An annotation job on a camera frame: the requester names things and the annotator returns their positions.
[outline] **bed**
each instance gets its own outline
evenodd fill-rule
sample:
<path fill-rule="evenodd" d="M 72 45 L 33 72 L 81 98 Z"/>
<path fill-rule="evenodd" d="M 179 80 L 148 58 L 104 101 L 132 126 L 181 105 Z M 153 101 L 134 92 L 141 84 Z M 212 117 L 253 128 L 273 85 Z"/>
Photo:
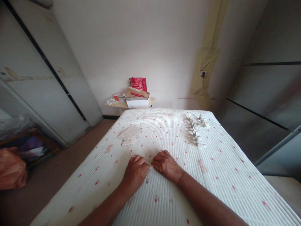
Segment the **bed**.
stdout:
<path fill-rule="evenodd" d="M 189 141 L 187 117 L 200 115 L 199 145 Z M 142 128 L 135 144 L 123 146 L 120 132 Z M 150 163 L 168 150 L 178 164 L 249 225 L 301 225 L 301 220 L 266 181 L 212 112 L 175 109 L 126 110 L 31 225 L 77 225 L 120 183 L 129 159 Z M 200 225 L 170 181 L 150 169 L 114 225 Z"/>

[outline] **cardboard box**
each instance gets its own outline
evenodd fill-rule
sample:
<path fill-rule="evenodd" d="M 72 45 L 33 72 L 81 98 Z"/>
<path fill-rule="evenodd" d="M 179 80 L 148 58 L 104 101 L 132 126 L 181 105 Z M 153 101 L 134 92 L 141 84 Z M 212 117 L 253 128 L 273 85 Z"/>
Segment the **cardboard box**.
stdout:
<path fill-rule="evenodd" d="M 119 101 L 119 98 L 118 98 L 118 95 L 119 95 L 119 94 L 122 95 L 122 92 L 113 95 L 113 98 L 114 98 L 115 100 L 117 100 L 117 101 Z"/>
<path fill-rule="evenodd" d="M 120 97 L 122 95 L 122 92 L 114 94 L 113 97 L 115 100 L 119 101 L 120 103 L 125 102 L 125 99 L 123 99 L 122 97 Z"/>
<path fill-rule="evenodd" d="M 150 93 L 145 92 L 143 90 L 135 89 L 132 87 L 129 87 L 125 93 L 127 97 L 146 97 L 148 98 L 150 96 Z"/>
<path fill-rule="evenodd" d="M 149 108 L 151 103 L 151 96 L 148 96 L 147 100 L 127 100 L 128 107 L 131 108 Z"/>

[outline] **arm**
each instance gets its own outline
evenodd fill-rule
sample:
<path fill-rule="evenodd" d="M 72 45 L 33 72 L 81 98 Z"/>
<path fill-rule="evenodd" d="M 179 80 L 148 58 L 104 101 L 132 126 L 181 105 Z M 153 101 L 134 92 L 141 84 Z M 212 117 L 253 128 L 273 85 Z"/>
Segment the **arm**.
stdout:
<path fill-rule="evenodd" d="M 119 186 L 78 226 L 111 225 L 126 202 L 141 187 L 149 167 L 140 155 L 132 157 Z"/>
<path fill-rule="evenodd" d="M 234 211 L 185 172 L 168 151 L 159 152 L 151 165 L 179 187 L 203 225 L 247 225 Z"/>

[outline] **floor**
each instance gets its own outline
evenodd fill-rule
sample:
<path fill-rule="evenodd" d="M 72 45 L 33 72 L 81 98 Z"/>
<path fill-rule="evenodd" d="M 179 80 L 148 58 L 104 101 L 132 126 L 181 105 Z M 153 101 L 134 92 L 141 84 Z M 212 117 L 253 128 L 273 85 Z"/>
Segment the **floor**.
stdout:
<path fill-rule="evenodd" d="M 0 192 L 0 225 L 29 225 L 84 161 L 116 120 L 103 120 L 70 148 L 29 172 L 25 187 Z"/>
<path fill-rule="evenodd" d="M 264 177 L 301 218 L 301 184 L 291 177 Z"/>

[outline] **brown floor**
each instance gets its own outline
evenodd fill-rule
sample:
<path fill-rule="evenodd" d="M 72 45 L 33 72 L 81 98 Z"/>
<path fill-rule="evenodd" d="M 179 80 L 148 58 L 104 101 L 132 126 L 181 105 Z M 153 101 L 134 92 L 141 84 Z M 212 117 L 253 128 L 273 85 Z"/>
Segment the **brown floor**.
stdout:
<path fill-rule="evenodd" d="M 116 120 L 104 120 L 70 148 L 39 163 L 25 187 L 0 192 L 0 225 L 29 225 Z"/>

